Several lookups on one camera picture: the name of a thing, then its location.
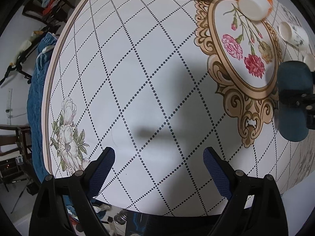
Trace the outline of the red paper cup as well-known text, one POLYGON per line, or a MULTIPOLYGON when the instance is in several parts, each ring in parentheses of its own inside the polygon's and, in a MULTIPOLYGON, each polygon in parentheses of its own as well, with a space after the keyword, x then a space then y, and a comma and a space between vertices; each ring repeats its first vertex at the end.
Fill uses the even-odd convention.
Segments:
POLYGON ((303 62, 308 66, 310 71, 315 71, 315 57, 311 53, 304 56, 303 62))

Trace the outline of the dark teal plastic cup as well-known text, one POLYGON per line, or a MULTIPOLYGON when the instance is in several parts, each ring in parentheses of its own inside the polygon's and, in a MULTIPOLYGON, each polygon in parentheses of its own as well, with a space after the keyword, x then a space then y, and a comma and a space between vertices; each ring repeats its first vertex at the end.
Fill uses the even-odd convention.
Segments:
POLYGON ((279 132, 291 142, 304 140, 314 130, 314 72, 300 61, 280 64, 277 73, 279 92, 279 132))

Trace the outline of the dark wooden chair near left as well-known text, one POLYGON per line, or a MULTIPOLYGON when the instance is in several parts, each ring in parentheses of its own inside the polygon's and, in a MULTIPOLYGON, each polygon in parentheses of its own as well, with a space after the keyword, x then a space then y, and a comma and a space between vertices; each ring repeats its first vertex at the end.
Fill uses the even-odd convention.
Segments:
POLYGON ((10 180, 22 175, 21 166, 31 155, 30 136, 31 127, 28 125, 1 124, 1 183, 7 192, 10 180))

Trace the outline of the white paper cup bamboo print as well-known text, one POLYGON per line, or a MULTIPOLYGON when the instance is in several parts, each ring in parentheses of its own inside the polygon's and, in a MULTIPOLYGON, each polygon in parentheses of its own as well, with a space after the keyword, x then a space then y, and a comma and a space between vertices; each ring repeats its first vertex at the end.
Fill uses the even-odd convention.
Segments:
POLYGON ((299 50, 305 51, 308 48, 309 37, 300 26, 283 21, 279 24, 279 34, 284 41, 299 50))

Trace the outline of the floral diamond pattern tablecloth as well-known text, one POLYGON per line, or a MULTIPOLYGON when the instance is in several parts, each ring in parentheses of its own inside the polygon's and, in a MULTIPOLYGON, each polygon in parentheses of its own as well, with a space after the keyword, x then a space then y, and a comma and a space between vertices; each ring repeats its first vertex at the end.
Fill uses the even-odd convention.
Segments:
POLYGON ((247 175, 271 174, 281 193, 314 171, 314 133, 283 138, 276 76, 303 60, 279 33, 301 20, 278 1, 253 22, 237 0, 81 0, 47 72, 43 157, 56 178, 111 147, 97 199, 163 216, 221 213, 203 163, 213 147, 247 175))

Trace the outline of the white and orange cup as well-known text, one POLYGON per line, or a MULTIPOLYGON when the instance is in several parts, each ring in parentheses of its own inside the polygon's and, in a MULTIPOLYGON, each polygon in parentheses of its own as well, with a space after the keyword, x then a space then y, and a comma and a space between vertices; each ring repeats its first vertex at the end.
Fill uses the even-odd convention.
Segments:
POLYGON ((265 19, 273 10, 273 0, 238 0, 240 12, 252 21, 265 19))

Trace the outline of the black exercise bench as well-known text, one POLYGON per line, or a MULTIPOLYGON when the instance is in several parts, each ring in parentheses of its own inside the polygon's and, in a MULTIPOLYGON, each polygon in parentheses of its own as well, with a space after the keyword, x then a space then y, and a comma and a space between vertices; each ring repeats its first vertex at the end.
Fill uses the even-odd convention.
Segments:
POLYGON ((4 74, 4 77, 1 79, 1 85, 5 82, 5 80, 9 77, 10 73, 16 71, 24 76, 27 79, 27 83, 31 83, 32 76, 25 71, 23 71, 23 64, 27 60, 27 58, 35 51, 36 47, 40 43, 40 41, 46 36, 47 31, 33 31, 31 36, 25 40, 19 47, 13 61, 7 67, 7 70, 4 74))

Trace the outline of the blue quilted blanket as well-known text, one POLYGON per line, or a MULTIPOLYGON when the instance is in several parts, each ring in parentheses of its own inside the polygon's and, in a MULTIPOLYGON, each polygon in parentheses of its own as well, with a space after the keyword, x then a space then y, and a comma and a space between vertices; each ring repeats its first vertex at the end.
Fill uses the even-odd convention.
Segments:
POLYGON ((47 33, 37 47, 37 57, 27 100, 27 118, 31 127, 32 165, 40 182, 49 174, 44 165, 41 110, 44 84, 57 38, 47 33))

